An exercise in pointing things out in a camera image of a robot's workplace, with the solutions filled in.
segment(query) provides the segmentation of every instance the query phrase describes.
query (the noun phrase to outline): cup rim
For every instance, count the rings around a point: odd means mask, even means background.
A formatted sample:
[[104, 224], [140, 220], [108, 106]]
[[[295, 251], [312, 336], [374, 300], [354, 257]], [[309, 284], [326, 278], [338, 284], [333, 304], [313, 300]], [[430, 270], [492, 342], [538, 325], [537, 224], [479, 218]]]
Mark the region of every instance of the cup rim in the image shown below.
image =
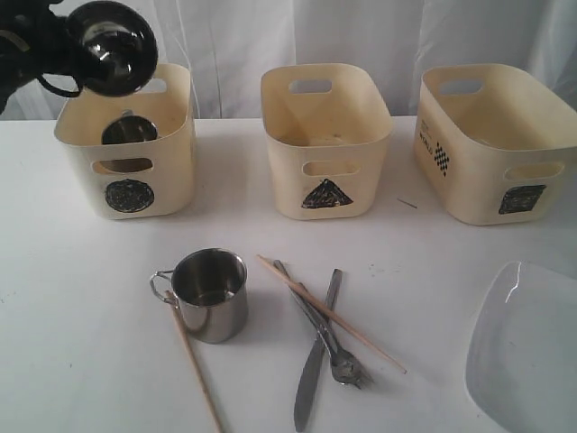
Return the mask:
[[[214, 305], [196, 305], [196, 304], [192, 304], [190, 302], [187, 302], [185, 300], [183, 300], [178, 293], [175, 291], [174, 286], [172, 284], [172, 279], [174, 279], [174, 274], [176, 273], [177, 269], [179, 268], [179, 266], [185, 262], [187, 259], [192, 258], [194, 255], [200, 254], [200, 253], [206, 253], [208, 251], [211, 252], [219, 252], [219, 253], [228, 253], [230, 255], [232, 255], [242, 266], [243, 268], [243, 277], [242, 277], [242, 281], [241, 284], [238, 288], [238, 290], [233, 294], [233, 296], [231, 296], [228, 299], [223, 300], [222, 302], [218, 302], [217, 304]], [[172, 286], [172, 294], [174, 295], [174, 297], [177, 299], [178, 302], [183, 302], [185, 303], [188, 307], [194, 307], [195, 309], [214, 309], [216, 307], [220, 307], [221, 305], [226, 304], [227, 302], [233, 300], [234, 298], [236, 298], [236, 295], [239, 294], [241, 291], [246, 290], [246, 280], [247, 280], [247, 270], [246, 270], [246, 263], [244, 262], [243, 258], [238, 255], [235, 252], [232, 252], [230, 250], [226, 250], [224, 248], [203, 248], [202, 250], [198, 250], [195, 251], [193, 253], [190, 253], [189, 255], [187, 255], [186, 257], [184, 257], [182, 260], [180, 260], [177, 265], [174, 267], [174, 270], [172, 271], [172, 278], [171, 278], [171, 283], [170, 286]]]

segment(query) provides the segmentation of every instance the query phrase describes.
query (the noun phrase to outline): bin handle hole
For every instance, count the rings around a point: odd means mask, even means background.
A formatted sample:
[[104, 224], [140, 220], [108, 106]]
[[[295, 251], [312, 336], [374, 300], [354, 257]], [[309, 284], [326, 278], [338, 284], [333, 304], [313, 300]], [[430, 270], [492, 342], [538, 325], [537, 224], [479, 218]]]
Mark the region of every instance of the bin handle hole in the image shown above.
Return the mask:
[[152, 78], [138, 93], [166, 93], [168, 85], [162, 78]]
[[543, 162], [540, 164], [522, 165], [505, 172], [507, 180], [526, 180], [553, 178], [563, 172], [565, 165], [562, 162]]
[[288, 90], [293, 94], [302, 93], [328, 93], [333, 88], [330, 79], [295, 79], [288, 85]]
[[340, 161], [310, 161], [303, 165], [303, 173], [307, 176], [336, 176], [356, 174], [361, 164], [352, 160]]
[[152, 166], [148, 158], [126, 158], [96, 161], [92, 164], [92, 171], [98, 174], [128, 174], [151, 170]]
[[479, 92], [483, 82], [479, 79], [453, 79], [441, 83], [439, 92], [441, 95], [469, 95]]

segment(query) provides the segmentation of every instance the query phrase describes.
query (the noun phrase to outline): cream plastic bin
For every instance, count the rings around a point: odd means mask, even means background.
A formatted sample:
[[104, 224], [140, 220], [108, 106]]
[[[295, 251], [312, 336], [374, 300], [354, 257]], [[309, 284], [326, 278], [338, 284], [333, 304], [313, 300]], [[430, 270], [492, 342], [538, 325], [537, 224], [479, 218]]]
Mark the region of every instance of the cream plastic bin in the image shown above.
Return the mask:
[[577, 162], [577, 113], [520, 69], [430, 69], [417, 114], [419, 165], [465, 223], [541, 217]]
[[393, 128], [369, 74], [344, 64], [273, 69], [261, 97], [277, 210], [295, 219], [367, 211]]
[[[54, 134], [64, 143], [72, 169], [101, 217], [165, 215], [192, 199], [195, 132], [189, 109], [190, 73], [179, 65], [159, 64], [154, 77], [164, 81], [166, 89], [144, 88], [128, 97], [101, 97], [85, 90], [67, 102], [56, 123]], [[102, 145], [102, 132], [126, 109], [153, 122], [159, 138]], [[114, 163], [128, 159], [138, 159], [134, 166], [139, 171], [110, 170], [125, 167], [126, 163]]]

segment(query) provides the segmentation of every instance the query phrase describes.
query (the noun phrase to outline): checkered flag sticker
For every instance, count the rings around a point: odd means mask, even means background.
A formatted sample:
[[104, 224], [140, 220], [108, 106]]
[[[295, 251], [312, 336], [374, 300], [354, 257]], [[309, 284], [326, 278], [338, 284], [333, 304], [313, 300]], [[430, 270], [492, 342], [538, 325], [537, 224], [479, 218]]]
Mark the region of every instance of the checkered flag sticker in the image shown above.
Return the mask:
[[439, 170], [443, 173], [443, 176], [447, 175], [447, 169], [449, 168], [449, 155], [446, 154], [441, 144], [437, 142], [435, 149], [435, 162]]

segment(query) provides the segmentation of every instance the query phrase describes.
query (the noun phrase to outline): triangle symbol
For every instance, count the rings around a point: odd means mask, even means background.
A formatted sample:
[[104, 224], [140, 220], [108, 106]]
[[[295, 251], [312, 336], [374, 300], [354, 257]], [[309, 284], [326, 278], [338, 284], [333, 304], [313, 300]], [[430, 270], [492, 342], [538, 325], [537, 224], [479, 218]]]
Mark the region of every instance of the triangle symbol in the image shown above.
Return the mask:
[[353, 201], [336, 184], [325, 179], [313, 189], [303, 201], [304, 209], [319, 209], [322, 207], [337, 207], [350, 205]]

